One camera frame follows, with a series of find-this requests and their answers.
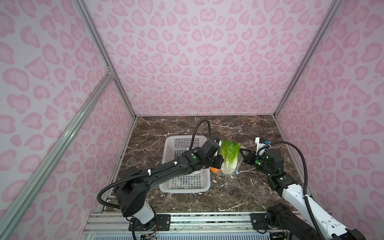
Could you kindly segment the orange tomato toy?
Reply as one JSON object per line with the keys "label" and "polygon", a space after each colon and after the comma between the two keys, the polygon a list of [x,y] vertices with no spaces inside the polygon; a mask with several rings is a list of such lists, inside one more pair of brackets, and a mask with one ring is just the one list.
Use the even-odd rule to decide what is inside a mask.
{"label": "orange tomato toy", "polygon": [[220,173],[221,170],[220,169],[216,169],[216,168],[210,168],[211,172],[213,173]]}

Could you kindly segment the white perforated plastic basket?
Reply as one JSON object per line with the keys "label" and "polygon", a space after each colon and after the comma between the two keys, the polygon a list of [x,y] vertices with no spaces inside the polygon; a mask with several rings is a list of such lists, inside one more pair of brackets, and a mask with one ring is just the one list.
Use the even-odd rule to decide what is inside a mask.
{"label": "white perforated plastic basket", "polygon": [[[190,147],[192,136],[172,136],[165,141],[162,163],[176,162]],[[211,174],[208,169],[192,172],[188,170],[188,164],[176,166],[173,170],[173,178],[160,184],[163,193],[170,194],[196,194],[207,192],[211,187]]]}

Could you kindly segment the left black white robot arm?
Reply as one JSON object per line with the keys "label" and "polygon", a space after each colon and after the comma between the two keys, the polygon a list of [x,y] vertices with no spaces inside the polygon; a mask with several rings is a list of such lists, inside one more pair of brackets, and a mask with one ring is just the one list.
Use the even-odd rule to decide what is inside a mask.
{"label": "left black white robot arm", "polygon": [[114,187],[114,194],[123,217],[135,217],[143,225],[151,222],[156,214],[146,202],[147,193],[176,177],[210,167],[220,168],[224,161],[223,156],[220,155],[221,145],[222,141],[214,138],[206,141],[202,147],[185,151],[173,162],[147,170],[129,168],[124,178]]}

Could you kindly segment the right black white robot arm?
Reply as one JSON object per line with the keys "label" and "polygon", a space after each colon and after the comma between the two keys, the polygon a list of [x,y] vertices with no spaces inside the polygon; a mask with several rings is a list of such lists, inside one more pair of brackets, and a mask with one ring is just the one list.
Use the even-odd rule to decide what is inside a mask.
{"label": "right black white robot arm", "polygon": [[297,217],[284,204],[268,207],[266,224],[288,230],[299,240],[363,240],[357,229],[349,229],[333,218],[284,170],[280,150],[268,148],[258,152],[240,149],[244,163],[254,166],[267,177],[270,188],[301,214]]}

